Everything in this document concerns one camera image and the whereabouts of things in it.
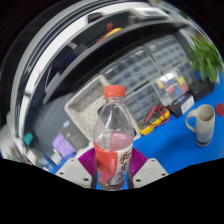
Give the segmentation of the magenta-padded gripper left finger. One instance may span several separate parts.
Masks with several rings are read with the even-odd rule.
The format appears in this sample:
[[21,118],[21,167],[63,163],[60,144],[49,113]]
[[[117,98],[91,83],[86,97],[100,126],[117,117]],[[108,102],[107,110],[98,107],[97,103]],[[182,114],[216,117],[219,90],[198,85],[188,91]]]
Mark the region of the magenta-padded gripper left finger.
[[89,149],[78,158],[70,158],[56,175],[78,186],[94,189],[97,185],[95,149]]

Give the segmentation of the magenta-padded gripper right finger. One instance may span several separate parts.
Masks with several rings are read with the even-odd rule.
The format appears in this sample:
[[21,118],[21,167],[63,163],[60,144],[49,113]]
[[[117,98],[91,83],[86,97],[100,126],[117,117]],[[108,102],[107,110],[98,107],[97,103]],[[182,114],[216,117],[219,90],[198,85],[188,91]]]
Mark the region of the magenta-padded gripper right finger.
[[167,171],[155,158],[148,159],[137,149],[132,149],[127,175],[129,189],[146,186],[167,175]]

